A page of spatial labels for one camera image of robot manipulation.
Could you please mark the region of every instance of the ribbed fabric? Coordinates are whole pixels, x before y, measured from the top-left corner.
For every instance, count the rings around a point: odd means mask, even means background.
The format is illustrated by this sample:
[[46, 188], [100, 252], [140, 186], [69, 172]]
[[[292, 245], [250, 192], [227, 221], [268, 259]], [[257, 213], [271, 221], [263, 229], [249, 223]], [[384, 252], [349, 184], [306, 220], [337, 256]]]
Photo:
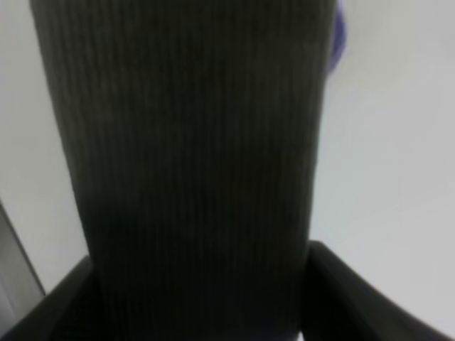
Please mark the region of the ribbed fabric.
[[115, 340], [293, 340], [333, 0], [32, 0]]

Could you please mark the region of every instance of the white wall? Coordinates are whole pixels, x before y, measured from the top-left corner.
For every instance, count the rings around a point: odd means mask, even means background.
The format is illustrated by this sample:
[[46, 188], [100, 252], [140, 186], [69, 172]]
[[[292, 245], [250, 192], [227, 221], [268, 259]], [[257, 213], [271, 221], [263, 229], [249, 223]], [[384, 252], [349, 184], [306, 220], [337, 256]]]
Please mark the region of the white wall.
[[344, 3], [311, 238], [455, 336], [455, 1]]
[[28, 0], [0, 0], [0, 200], [50, 291], [87, 247]]

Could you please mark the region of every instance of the black mesh fabric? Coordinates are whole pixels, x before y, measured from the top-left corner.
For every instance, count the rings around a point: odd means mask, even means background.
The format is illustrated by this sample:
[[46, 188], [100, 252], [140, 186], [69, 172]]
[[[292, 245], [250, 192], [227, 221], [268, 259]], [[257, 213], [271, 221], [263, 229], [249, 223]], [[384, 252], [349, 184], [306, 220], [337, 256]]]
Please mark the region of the black mesh fabric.
[[293, 340], [334, 0], [32, 0], [116, 340]]

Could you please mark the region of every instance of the purple object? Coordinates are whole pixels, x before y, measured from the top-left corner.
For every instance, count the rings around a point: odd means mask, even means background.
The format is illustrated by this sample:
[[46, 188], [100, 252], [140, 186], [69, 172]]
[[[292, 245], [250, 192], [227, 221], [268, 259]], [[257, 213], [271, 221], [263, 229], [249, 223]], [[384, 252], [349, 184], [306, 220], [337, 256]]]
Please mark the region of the purple object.
[[333, 46], [331, 52], [330, 63], [328, 66], [328, 71], [332, 72], [335, 70], [338, 62], [343, 55], [344, 48], [346, 46], [346, 23], [344, 21], [343, 10], [341, 8], [341, 3], [338, 3], [338, 10], [336, 13], [335, 19], [335, 32], [333, 33]]

